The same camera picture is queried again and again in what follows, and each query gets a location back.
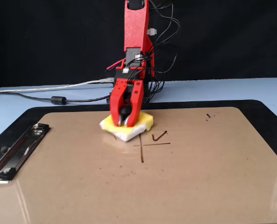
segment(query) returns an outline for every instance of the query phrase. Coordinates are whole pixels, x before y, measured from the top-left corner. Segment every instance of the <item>table surface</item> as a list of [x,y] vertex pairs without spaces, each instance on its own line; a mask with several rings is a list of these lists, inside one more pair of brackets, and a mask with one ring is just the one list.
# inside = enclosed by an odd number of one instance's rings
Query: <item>table surface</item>
[[[30,87],[4,87],[3,89],[28,89]],[[89,84],[57,91],[26,92],[28,96],[50,98],[63,96],[67,99],[91,99],[109,94],[111,84]],[[215,101],[255,99],[264,103],[277,115],[277,78],[222,79],[166,82],[162,92],[152,101]],[[106,100],[68,105],[105,104]],[[19,96],[0,94],[0,134],[27,109],[40,106],[55,106],[50,102],[29,100]]]

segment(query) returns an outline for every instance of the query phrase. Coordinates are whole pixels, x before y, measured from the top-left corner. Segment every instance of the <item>yellow sponge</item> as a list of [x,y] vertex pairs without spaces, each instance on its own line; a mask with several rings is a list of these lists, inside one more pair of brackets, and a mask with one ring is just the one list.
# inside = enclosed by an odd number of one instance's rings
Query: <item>yellow sponge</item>
[[115,126],[111,119],[111,115],[100,123],[102,130],[112,133],[115,137],[123,141],[129,141],[140,133],[143,133],[145,130],[148,131],[151,129],[152,125],[153,116],[144,112],[139,113],[137,123],[133,127],[127,127],[125,125]]

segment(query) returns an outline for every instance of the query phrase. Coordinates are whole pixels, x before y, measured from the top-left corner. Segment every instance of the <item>clipboard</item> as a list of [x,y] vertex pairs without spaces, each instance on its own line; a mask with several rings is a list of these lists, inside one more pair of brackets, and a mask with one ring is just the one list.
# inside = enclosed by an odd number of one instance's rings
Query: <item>clipboard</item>
[[33,108],[0,135],[50,126],[0,187],[0,221],[277,223],[277,117],[262,103],[145,105],[154,126],[127,143],[99,128],[108,109]]

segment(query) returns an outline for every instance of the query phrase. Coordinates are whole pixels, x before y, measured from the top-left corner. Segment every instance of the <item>metal clip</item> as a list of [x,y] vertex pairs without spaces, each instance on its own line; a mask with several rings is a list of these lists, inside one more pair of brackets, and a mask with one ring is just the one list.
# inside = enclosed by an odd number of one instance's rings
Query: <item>metal clip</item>
[[0,159],[0,183],[8,183],[13,179],[49,129],[46,124],[29,127],[4,153]]

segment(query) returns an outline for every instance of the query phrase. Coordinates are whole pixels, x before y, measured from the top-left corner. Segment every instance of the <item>red robot arm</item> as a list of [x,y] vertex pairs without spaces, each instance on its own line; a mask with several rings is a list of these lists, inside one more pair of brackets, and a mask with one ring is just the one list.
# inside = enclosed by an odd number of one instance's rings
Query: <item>red robot arm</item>
[[[152,47],[147,35],[148,23],[149,1],[126,0],[124,30],[126,58],[120,67],[116,67],[115,85],[110,95],[110,113],[116,126],[120,126],[123,122],[128,127],[135,125],[144,92],[149,91],[148,82],[145,80],[146,72],[154,76],[154,71],[151,69],[154,67],[154,54],[148,54]],[[149,62],[135,60],[144,56],[149,56],[151,60]]]

